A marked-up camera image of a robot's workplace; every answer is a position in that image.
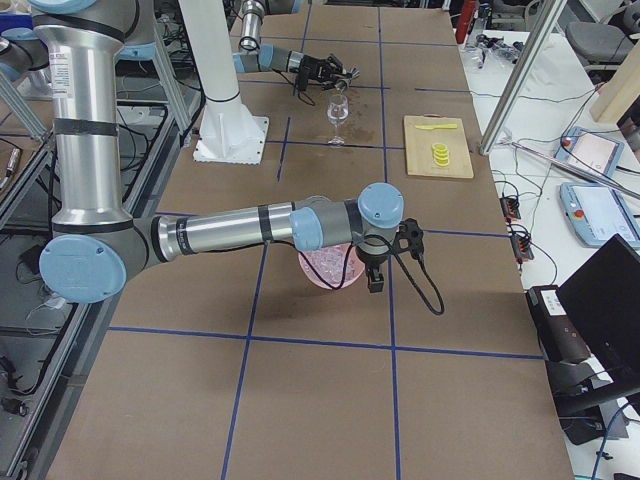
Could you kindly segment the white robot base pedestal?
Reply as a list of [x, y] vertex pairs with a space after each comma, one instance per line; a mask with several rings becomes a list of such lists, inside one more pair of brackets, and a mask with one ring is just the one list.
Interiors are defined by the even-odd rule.
[[269, 120], [253, 116], [241, 99], [223, 3], [179, 5], [205, 97], [194, 159], [257, 165]]

